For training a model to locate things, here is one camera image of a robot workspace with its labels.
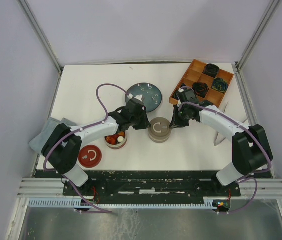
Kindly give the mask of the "beige lunch box lid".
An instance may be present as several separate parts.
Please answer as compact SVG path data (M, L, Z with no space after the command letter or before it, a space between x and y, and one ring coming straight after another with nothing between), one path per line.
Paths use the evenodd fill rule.
M171 129L170 122L163 117L156 117L150 121L149 135L154 138L169 137Z

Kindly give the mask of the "beige lunch box bowl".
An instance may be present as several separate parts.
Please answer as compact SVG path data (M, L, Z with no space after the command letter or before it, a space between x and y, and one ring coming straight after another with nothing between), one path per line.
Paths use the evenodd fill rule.
M166 136L149 135L149 139L158 144L166 142L168 138L169 138L169 135L166 135Z

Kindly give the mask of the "blue ceramic food plate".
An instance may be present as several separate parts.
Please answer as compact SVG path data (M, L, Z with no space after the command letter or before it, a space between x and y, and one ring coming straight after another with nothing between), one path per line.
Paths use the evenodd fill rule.
M129 94L133 97L138 95L142 96L141 101L144 104L147 113L156 110L162 102L161 91L151 83L141 82L131 86L125 95L125 103L129 101Z

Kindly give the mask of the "white rice ball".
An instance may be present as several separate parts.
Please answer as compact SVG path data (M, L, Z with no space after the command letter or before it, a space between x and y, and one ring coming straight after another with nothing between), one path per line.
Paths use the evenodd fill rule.
M125 138L125 132L123 132L123 131L122 131L122 132L119 132L118 135L121 136L121 137L123 137L123 138Z

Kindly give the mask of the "red steel lunch bowl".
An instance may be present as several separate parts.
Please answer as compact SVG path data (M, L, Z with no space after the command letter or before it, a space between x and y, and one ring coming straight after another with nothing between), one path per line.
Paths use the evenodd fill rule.
M110 145L110 144L108 144L108 143L106 142L106 140L105 140L106 145L107 145L110 149L118 150L118 149L124 147L125 144L126 144L126 142L127 142L127 135L126 135L126 134L125 134L125 138L119 136L118 133L117 133L117 134L114 134L114 135L109 135L109 136L115 136L115 137L117 137L117 143L116 143L116 145Z

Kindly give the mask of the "red pepper piece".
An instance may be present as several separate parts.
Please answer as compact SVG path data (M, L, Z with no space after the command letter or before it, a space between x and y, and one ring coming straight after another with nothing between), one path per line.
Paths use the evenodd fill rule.
M117 143L117 137L115 137L115 136L107 136L105 138L105 140L110 145L116 145L116 143Z

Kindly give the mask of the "metal tongs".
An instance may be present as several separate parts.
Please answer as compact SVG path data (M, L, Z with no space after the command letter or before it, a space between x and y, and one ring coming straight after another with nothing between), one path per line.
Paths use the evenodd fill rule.
M229 113L229 103L228 102L222 108L222 111L225 114ZM242 122L243 124L248 124L248 117L246 116L246 114L239 119L239 122ZM216 146L218 146L219 144L221 144L225 140L226 140L226 138L223 135L221 135L219 132L216 132L213 144L216 147Z

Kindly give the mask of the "wooden compartment tray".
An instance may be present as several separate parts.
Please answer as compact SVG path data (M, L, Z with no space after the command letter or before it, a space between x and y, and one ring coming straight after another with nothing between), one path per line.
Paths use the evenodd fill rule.
M189 87L194 91L200 102L208 100L219 107L233 77L233 73L215 64L204 63L194 59L172 91L169 103L172 105L177 103L176 93L179 88Z

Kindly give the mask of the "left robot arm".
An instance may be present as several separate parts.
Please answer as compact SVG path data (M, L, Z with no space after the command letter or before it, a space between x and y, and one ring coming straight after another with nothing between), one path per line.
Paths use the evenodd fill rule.
M143 103L133 98L118 111L108 113L105 120L87 126L69 127L59 124L41 150L54 169L74 185L80 195L91 191L91 180L77 163L79 152L84 145L95 140L127 131L144 130L150 127Z

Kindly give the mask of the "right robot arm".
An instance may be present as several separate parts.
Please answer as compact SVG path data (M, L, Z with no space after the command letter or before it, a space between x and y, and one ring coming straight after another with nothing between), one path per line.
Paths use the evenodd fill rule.
M228 185L251 174L266 173L273 159L265 130L260 125L249 126L235 121L214 105L183 102L173 105L169 128L184 128L190 120L209 126L231 143L231 162L215 174L210 183L213 194L221 196Z

